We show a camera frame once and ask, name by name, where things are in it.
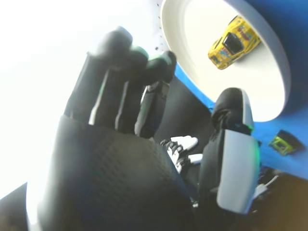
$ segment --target toy car windshield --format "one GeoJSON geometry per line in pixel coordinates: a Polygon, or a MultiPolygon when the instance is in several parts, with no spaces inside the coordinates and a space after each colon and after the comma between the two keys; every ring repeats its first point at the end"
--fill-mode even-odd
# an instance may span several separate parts
{"type": "Polygon", "coordinates": [[[230,51],[231,54],[236,54],[241,52],[244,47],[240,39],[233,33],[228,33],[225,40],[223,41],[223,45],[230,51]]]}

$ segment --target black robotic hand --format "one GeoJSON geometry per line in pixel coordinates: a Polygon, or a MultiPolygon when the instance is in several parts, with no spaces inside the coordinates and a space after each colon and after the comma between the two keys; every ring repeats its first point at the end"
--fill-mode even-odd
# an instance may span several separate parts
{"type": "MultiPolygon", "coordinates": [[[[148,61],[131,44],[119,28],[88,53],[59,123],[30,231],[193,229],[189,196],[166,150],[134,135],[144,86],[170,81],[175,55],[148,61]]],[[[27,208],[31,193],[29,185],[27,208]]]]}

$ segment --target blue mat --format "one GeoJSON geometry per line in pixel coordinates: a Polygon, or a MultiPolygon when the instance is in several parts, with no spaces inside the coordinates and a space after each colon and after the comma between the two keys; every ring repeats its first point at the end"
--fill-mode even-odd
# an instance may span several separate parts
{"type": "MultiPolygon", "coordinates": [[[[307,0],[246,0],[267,20],[280,38],[289,59],[292,86],[288,103],[276,119],[255,123],[253,136],[262,142],[264,166],[308,179],[308,3],[307,0]],[[305,146],[293,155],[281,156],[268,146],[279,130],[295,135],[305,146]]],[[[215,105],[178,66],[176,76],[210,110],[215,105]]]]}

